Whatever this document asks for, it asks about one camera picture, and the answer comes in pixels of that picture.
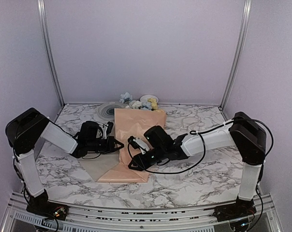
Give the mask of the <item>peach wrapping paper sheet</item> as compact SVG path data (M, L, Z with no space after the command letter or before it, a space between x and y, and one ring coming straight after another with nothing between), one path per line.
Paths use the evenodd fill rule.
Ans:
M119 151L119 163L112 154L101 155L96 159L80 159L79 163L91 176L101 183L146 183L149 173L135 171L128 168L131 157L127 151L128 139L133 136L142 139L147 145L149 142L144 138L144 133L153 126L164 127L166 113L163 110L149 111L136 109L115 110L115 137L124 144Z

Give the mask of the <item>white fake rose stem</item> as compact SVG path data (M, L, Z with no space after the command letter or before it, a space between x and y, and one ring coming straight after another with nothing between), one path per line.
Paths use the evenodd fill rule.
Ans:
M129 107L131 109L141 109L142 105L143 104L141 101L136 101L136 100L133 100L129 103Z

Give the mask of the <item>blue fake flower stem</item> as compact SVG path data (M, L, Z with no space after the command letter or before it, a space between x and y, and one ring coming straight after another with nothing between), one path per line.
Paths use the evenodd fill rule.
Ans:
M125 108L131 109L129 107L129 103L131 101L133 101L133 97L130 93L126 92L126 93L120 95L119 101L120 101L120 103L126 105ZM150 110L151 111L150 103L148 103L147 101L142 101L142 104L143 105L142 105L140 110Z

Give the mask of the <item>yellow fake flower stem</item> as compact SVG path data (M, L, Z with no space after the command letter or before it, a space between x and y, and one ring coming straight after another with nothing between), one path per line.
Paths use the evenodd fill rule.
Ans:
M154 112L161 112L161 113L165 113L165 111L163 109L160 109L158 107L158 102L155 98L148 98L147 102L150 103L151 106L151 110Z

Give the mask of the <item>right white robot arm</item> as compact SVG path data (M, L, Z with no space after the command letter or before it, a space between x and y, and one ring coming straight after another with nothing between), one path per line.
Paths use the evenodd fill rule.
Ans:
M235 146L243 162L238 200L231 205L231 213L242 216L249 210L256 187L263 175L265 158L271 148L266 147L267 137L274 143L274 137L268 126L250 118L244 112L235 113L218 126L205 131L192 130L172 138L161 126L153 126L144 133L146 142L131 136L127 149L139 149L140 153L131 155L128 168L149 172L149 168L163 160L186 160L200 155L203 160L207 151L222 147Z

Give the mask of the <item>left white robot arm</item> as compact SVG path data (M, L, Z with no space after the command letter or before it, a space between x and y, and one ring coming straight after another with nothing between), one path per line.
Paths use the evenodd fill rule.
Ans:
M37 171L34 149L40 139L51 143L74 158L88 153L110 154L119 151L124 144L111 135L113 122L99 125L95 121L82 123L80 131L71 135L35 108L30 108L10 121L6 128L13 150L13 166L26 192L33 198L34 208L42 215L52 211L52 204L41 195L46 194Z

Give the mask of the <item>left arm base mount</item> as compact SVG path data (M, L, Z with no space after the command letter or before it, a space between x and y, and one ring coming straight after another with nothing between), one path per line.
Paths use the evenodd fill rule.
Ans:
M48 219L65 220L69 207L65 204L52 203L45 197L30 197L27 211Z

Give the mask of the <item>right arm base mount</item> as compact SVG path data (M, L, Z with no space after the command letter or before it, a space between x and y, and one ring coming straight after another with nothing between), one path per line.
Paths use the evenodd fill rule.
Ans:
M247 216L255 217L256 212L257 210L254 205L253 197L245 198L238 194L234 203L216 206L212 216L214 216L218 222L222 222Z

